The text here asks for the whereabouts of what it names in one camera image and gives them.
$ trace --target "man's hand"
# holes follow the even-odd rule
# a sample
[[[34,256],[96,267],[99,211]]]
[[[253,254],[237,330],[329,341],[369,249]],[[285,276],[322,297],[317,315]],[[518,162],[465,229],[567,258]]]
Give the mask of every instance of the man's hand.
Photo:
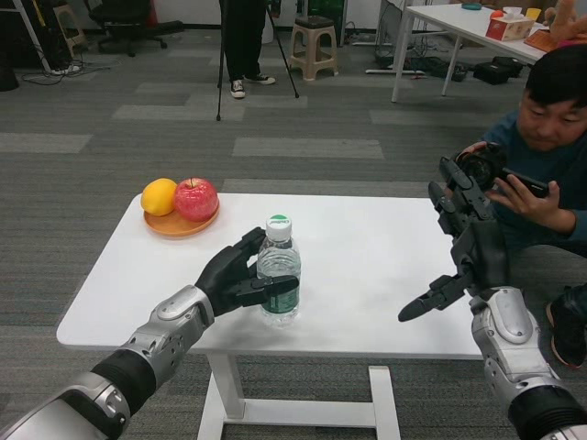
[[[559,234],[570,236],[575,230],[577,217],[572,211],[559,208],[560,187],[555,181],[548,184],[548,196],[544,199],[531,193],[513,174],[507,176],[507,181],[498,178],[495,183],[504,193],[487,192],[487,197],[493,202]]]
[[[479,151],[480,149],[484,149],[486,147],[487,147],[487,142],[485,142],[485,141],[477,142],[473,145],[469,145],[455,158],[455,162],[464,154],[471,154],[471,153],[474,153],[475,151]]]
[[[473,145],[469,145],[457,157],[454,158],[454,161],[455,162],[458,161],[460,159],[460,157],[463,156],[464,154],[471,154],[471,153],[474,153],[475,151],[479,151],[480,149],[484,149],[486,147],[487,147],[487,142],[485,142],[485,141],[477,142]],[[444,189],[444,194],[446,194],[448,197],[452,197],[452,191],[449,188]]]

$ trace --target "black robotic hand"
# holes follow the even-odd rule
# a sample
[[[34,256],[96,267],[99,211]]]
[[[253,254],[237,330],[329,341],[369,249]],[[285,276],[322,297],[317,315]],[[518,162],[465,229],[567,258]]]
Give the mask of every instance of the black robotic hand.
[[[234,246],[222,249],[202,271],[195,287],[204,292],[214,315],[267,302],[272,296],[289,292],[299,285],[296,277],[284,276],[260,280],[257,263],[249,267],[249,259],[259,253],[265,231],[257,227]]]

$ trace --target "desk leg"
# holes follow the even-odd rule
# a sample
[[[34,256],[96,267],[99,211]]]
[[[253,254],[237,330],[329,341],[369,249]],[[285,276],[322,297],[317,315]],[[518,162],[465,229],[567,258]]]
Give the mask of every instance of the desk leg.
[[[245,415],[245,398],[234,356],[208,355],[212,369],[198,437],[220,440],[226,419],[240,420]]]
[[[208,355],[208,359],[212,376],[199,440],[221,440],[225,424],[375,428],[377,440],[401,440],[387,367],[369,367],[372,402],[243,400],[234,358]]]
[[[449,71],[447,71],[447,77],[444,80],[444,87],[442,88],[442,95],[447,95],[447,88],[449,88],[450,80],[452,79],[452,73],[455,71],[455,64],[457,63],[457,55],[459,55],[460,44],[462,43],[462,37],[457,36],[457,42],[455,43],[455,49],[452,51],[452,58],[450,59]]]
[[[234,356],[208,355],[208,363],[216,381],[220,398],[230,419],[242,419],[245,414],[245,398]]]
[[[397,97],[400,93],[400,83],[402,81],[402,73],[404,71],[405,53],[407,52],[407,45],[412,39],[412,29],[414,28],[414,16],[407,10],[404,11],[404,18],[400,25],[401,43],[398,45],[395,56],[393,58],[393,69],[395,70],[395,84],[393,85],[392,103],[397,102]]]
[[[369,367],[377,440],[400,440],[392,378],[387,367]]]

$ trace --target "robotic hand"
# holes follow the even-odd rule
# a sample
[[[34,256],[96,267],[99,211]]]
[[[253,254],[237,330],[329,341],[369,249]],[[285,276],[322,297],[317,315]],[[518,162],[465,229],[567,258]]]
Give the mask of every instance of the robotic hand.
[[[225,247],[194,286],[157,305],[121,348],[0,433],[0,440],[118,439],[215,316],[265,303],[298,286],[296,277],[257,279],[256,264],[249,267],[248,261],[264,238],[258,227]]]
[[[509,286],[504,237],[485,196],[454,161],[443,158],[440,171],[452,196],[435,182],[428,185],[428,193],[442,230],[453,236],[450,253],[458,274],[430,284],[430,291],[405,306],[399,320],[444,310],[467,289],[485,378],[519,437],[587,440],[587,413],[542,357],[536,319],[522,292]]]

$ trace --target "gray carpet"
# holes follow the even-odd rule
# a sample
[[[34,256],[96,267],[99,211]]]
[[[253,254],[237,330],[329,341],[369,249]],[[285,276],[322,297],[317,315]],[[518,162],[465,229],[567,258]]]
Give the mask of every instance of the gray carpet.
[[[426,182],[439,179],[438,158],[470,145],[498,115],[515,108],[524,83],[490,86],[470,77],[453,83],[442,98],[442,80],[407,76],[401,103],[392,105],[393,77],[362,73],[375,67],[372,49],[346,47],[337,78],[324,73],[304,84],[295,74],[303,96],[296,102],[271,44],[261,64],[279,83],[251,86],[243,103],[226,99],[225,120],[217,123],[218,33],[192,31],[167,40],[169,49],[145,43],[135,59],[93,52],[84,57],[114,65],[109,71],[55,86],[22,83],[0,93],[0,425],[104,355],[64,349],[55,339],[56,325],[127,204],[147,182],[195,175],[227,192],[424,197]],[[492,56],[466,49],[462,59]],[[545,329],[548,360],[544,304],[565,284],[585,282],[584,271],[584,259],[550,247],[529,249],[514,262],[515,285],[526,289]],[[370,398],[367,366],[388,365],[404,439],[515,438],[487,389],[481,362],[238,362],[247,396],[357,402]],[[587,403],[585,372],[553,366]],[[205,358],[189,356],[124,438],[194,438],[208,377]],[[226,439],[278,437],[362,440],[375,433],[225,430]]]

